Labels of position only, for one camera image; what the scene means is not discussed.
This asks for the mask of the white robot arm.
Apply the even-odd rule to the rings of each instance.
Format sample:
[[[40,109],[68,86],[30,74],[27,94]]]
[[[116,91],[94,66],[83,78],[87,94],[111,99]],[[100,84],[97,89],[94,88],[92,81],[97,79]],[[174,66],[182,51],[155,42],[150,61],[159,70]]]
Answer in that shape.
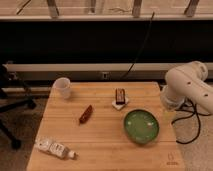
[[[213,114],[213,87],[205,83],[207,76],[207,66],[199,61],[168,70],[165,74],[166,85],[160,93],[164,107],[178,109],[188,98]]]

